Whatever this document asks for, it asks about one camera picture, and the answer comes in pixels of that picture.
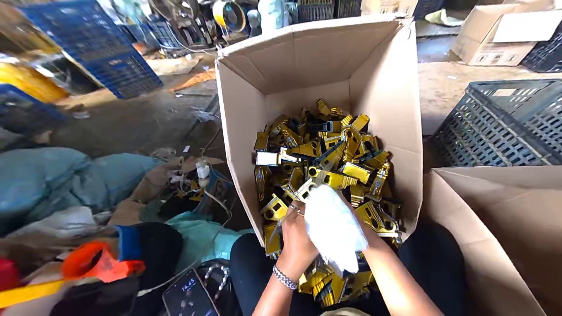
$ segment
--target black pants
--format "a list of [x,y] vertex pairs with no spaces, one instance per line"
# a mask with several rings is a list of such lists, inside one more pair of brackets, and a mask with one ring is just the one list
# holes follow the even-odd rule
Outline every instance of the black pants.
[[[435,223],[419,223],[416,231],[398,249],[398,256],[425,293],[446,315],[464,315],[466,281],[459,245],[451,233]],[[251,316],[264,291],[275,261],[265,256],[254,234],[245,234],[232,246],[230,275],[243,316]],[[388,315],[380,292],[367,300],[342,302],[330,310],[353,307],[371,316]],[[323,312],[309,294],[293,294],[290,316],[318,316]]]

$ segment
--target plastic crate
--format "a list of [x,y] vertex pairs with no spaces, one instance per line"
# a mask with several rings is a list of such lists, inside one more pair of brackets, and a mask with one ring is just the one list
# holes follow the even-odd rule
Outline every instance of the plastic crate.
[[158,76],[136,52],[90,62],[85,67],[120,99],[162,87]]
[[33,4],[20,10],[118,98],[162,87],[96,0]]
[[95,0],[32,4],[19,9],[80,63],[134,50]]
[[176,39],[174,30],[166,21],[148,22],[154,36],[164,49],[182,49],[182,44]]
[[298,0],[298,22],[333,19],[334,6],[334,0]]
[[55,105],[43,103],[11,84],[0,84],[0,127],[32,136],[54,129],[66,119]]
[[430,144],[444,166],[562,164],[562,80],[472,82]]
[[361,0],[339,0],[337,17],[354,17],[361,15]]
[[415,19],[424,19],[426,15],[443,8],[445,0],[419,0],[414,9]]
[[160,44],[155,38],[148,24],[129,24],[126,26],[135,39],[135,42],[143,42],[148,49],[159,48]]
[[562,71],[562,23],[550,38],[538,42],[525,56],[521,64],[538,73],[559,73]]

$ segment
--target red object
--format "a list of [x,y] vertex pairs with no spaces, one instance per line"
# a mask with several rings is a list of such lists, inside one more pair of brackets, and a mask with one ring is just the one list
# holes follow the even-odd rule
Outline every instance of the red object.
[[68,280],[96,277],[106,283],[144,272],[141,260],[118,261],[106,242],[85,243],[70,253],[62,263],[62,276]]
[[0,258],[0,291],[20,286],[20,272],[16,263],[10,259]]

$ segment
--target white plastic bag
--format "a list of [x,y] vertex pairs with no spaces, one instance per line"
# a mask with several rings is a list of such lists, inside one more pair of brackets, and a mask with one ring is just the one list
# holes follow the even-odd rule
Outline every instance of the white plastic bag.
[[324,261],[339,270],[340,276],[344,270],[359,271],[355,252],[368,246],[351,211],[342,197],[326,185],[313,189],[306,201],[306,231],[310,240]]

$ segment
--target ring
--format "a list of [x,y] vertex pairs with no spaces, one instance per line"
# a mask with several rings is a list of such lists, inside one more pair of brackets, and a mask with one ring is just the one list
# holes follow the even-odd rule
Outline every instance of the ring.
[[289,207],[295,211],[297,211],[297,214],[304,217],[305,215],[302,213],[301,209],[299,209],[298,207],[294,206],[294,205],[289,205]]

